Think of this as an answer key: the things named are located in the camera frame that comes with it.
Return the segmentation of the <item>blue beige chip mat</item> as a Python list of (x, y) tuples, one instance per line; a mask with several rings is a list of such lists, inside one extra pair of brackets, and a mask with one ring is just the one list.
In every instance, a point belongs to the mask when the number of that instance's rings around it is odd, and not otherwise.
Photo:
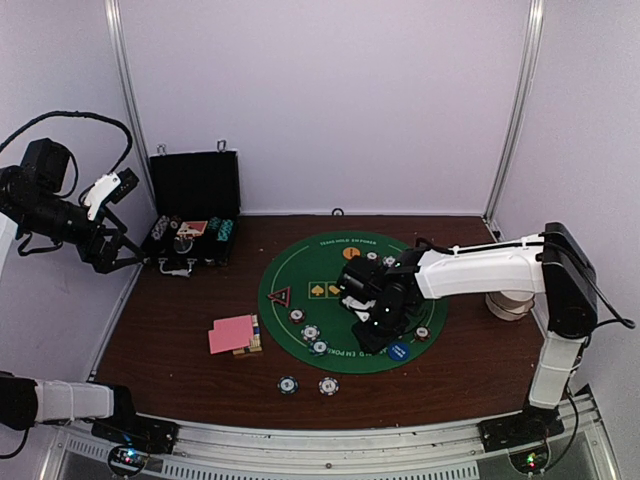
[(313, 342), (321, 335), (321, 330), (316, 325), (305, 325), (301, 329), (301, 336), (305, 342)]

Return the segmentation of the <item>blue green chip mat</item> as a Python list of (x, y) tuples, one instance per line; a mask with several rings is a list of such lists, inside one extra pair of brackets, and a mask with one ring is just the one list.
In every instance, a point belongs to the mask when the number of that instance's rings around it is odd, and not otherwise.
[(329, 351), (329, 343), (323, 339), (316, 339), (309, 344), (309, 352), (312, 356), (324, 356)]

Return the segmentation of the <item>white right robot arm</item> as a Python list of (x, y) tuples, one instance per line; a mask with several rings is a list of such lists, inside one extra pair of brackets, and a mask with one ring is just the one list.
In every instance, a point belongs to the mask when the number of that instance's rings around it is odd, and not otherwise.
[(550, 426), (550, 411), (560, 403), (579, 354), (604, 326), (598, 307), (606, 307), (612, 323), (636, 326), (603, 294), (593, 264), (559, 222), (511, 241), (440, 247), (419, 238), (388, 260), (356, 256), (342, 269), (337, 286), (342, 305), (358, 317), (352, 332), (370, 354), (399, 338), (410, 310), (426, 300), (483, 293), (493, 301), (502, 295), (508, 307), (522, 313), (536, 296), (545, 295), (546, 337), (527, 408), (512, 423), (513, 433), (526, 442)]

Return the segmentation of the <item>orange big blind button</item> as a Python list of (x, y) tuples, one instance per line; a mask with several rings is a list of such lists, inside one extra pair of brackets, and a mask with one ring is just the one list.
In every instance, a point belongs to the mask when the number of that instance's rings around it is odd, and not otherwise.
[(359, 257), (361, 255), (361, 251), (356, 247), (347, 247), (343, 250), (342, 255), (345, 259), (351, 260), (354, 257)]

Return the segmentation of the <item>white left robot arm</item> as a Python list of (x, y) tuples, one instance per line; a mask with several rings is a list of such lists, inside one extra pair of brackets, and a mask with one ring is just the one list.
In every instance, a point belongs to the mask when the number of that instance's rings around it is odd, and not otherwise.
[[(78, 166), (74, 154), (49, 138), (30, 142), (19, 164), (1, 170), (1, 212), (17, 226), (18, 255), (52, 253), (71, 244), (98, 274), (143, 263), (144, 252), (109, 207), (139, 183), (132, 169), (121, 166), (126, 158), (120, 155), (72, 203), (61, 189), (67, 170)], [(144, 424), (124, 401), (127, 392), (125, 387), (2, 373), (1, 423), (28, 434), (38, 424), (104, 419), (106, 429), (121, 443), (133, 444), (143, 436)]]

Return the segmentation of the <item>blue beige 10 chip stack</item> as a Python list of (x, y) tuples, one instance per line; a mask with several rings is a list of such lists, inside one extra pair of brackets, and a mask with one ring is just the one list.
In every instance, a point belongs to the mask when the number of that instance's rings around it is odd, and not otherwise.
[(318, 391), (323, 396), (333, 396), (340, 389), (340, 383), (333, 377), (324, 377), (318, 382)]

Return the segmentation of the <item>pink playing cards pile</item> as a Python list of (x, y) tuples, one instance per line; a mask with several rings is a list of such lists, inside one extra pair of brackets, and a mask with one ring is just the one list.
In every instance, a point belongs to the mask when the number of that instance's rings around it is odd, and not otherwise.
[(209, 351), (214, 355), (247, 346), (252, 333), (251, 315), (214, 320), (208, 332)]

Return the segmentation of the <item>blue small blind button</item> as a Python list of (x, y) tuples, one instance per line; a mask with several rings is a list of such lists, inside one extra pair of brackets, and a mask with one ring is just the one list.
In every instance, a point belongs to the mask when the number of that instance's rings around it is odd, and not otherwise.
[(392, 342), (387, 349), (387, 354), (395, 362), (404, 362), (410, 358), (411, 352), (408, 344)]

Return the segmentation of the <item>red triangle marker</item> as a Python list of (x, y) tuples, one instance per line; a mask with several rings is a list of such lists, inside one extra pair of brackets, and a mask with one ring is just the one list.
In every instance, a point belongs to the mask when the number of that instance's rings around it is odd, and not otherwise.
[(267, 295), (267, 299), (273, 304), (288, 308), (291, 304), (291, 287), (287, 286), (270, 292)]

